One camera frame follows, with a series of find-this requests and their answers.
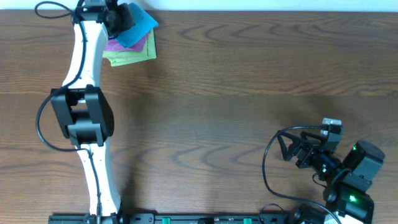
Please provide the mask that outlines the purple folded cloth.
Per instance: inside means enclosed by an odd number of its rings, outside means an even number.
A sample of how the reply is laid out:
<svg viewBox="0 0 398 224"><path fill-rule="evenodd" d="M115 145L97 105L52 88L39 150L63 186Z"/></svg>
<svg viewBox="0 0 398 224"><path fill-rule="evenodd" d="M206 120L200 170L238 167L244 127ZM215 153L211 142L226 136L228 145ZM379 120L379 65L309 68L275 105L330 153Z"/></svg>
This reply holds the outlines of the purple folded cloth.
<svg viewBox="0 0 398 224"><path fill-rule="evenodd" d="M123 47L116 39L109 40L105 51L110 52L126 52L126 51L133 51L133 52L141 52L144 49L144 46L147 42L148 34L146 34L142 39L137 41L131 47Z"/></svg>

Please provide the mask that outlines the green folded cloth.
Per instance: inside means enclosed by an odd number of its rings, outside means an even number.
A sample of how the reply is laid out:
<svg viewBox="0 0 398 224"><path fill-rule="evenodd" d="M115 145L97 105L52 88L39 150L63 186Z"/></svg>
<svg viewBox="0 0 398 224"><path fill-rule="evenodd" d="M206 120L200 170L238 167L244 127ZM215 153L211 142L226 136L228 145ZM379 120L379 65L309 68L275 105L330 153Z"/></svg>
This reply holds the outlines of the green folded cloth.
<svg viewBox="0 0 398 224"><path fill-rule="evenodd" d="M112 67L121 65L129 65L132 63L143 62L146 60L156 59L156 47L155 47L155 36L154 30L149 32L144 43L143 50L140 52L135 51L123 51L123 52L110 52L104 51L103 58L106 58L111 63Z"/></svg>

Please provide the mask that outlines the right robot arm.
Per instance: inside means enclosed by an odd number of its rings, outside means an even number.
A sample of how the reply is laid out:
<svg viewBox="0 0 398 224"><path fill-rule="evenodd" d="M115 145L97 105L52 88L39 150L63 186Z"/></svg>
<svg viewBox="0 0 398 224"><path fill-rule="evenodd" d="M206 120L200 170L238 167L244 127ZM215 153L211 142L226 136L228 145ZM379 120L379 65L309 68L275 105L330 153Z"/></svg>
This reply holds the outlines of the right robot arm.
<svg viewBox="0 0 398 224"><path fill-rule="evenodd" d="M299 136L283 133L277 139L284 160L296 157L298 168L312 168L326 182L323 199L329 211L371 223L374 202L366 192L385 154L372 143L360 140L341 161L334 156L341 137L341 132L321 135L303 131Z"/></svg>

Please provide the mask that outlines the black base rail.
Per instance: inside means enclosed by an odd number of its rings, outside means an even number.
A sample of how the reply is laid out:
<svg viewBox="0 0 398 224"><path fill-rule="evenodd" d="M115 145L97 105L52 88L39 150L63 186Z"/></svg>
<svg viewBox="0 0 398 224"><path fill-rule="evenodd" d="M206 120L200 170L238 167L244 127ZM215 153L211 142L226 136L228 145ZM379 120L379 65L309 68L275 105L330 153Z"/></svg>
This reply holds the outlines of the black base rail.
<svg viewBox="0 0 398 224"><path fill-rule="evenodd" d="M48 224L286 224L289 213L270 212L260 215L156 215L153 213L112 214L97 219L94 215L51 215Z"/></svg>

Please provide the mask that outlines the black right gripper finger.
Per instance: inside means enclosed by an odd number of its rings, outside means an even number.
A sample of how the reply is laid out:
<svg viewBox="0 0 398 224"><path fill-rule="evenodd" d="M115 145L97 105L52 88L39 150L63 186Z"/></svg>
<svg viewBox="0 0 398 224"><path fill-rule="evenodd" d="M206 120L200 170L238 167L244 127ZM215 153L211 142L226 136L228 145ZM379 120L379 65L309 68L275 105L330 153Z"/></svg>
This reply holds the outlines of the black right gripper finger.
<svg viewBox="0 0 398 224"><path fill-rule="evenodd" d="M302 138L305 144L311 145L322 145L325 142L325 137L319 134L310 133L308 131L302 131L300 133L300 137Z"/></svg>
<svg viewBox="0 0 398 224"><path fill-rule="evenodd" d="M284 138L292 141L289 146L286 145ZM300 152L303 144L303 139L301 137L282 131L279 133L277 140L280 145L283 160L285 161L290 161L295 157Z"/></svg>

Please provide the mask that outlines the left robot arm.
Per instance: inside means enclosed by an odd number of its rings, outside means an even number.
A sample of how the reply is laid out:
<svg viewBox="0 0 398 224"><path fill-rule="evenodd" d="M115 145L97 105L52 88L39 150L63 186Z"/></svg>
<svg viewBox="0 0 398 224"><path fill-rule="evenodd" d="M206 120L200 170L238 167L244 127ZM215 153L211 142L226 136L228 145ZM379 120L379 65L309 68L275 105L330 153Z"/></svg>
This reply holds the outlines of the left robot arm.
<svg viewBox="0 0 398 224"><path fill-rule="evenodd" d="M90 196L83 223L120 223L121 196L114 183L110 144L114 115L100 88L108 41L134 25L126 3L79 1L72 12L75 32L72 61L50 102L63 136L81 160Z"/></svg>

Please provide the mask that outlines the blue microfiber cloth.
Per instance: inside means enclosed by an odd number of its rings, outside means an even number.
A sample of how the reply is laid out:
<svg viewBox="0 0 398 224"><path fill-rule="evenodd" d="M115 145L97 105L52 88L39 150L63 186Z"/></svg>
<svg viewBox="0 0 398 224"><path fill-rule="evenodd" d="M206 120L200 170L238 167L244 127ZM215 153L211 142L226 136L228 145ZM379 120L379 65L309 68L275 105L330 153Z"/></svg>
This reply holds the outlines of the blue microfiber cloth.
<svg viewBox="0 0 398 224"><path fill-rule="evenodd" d="M123 47L131 47L159 25L152 16L137 4L130 3L129 7L133 13L135 25L129 30L120 33L116 38Z"/></svg>

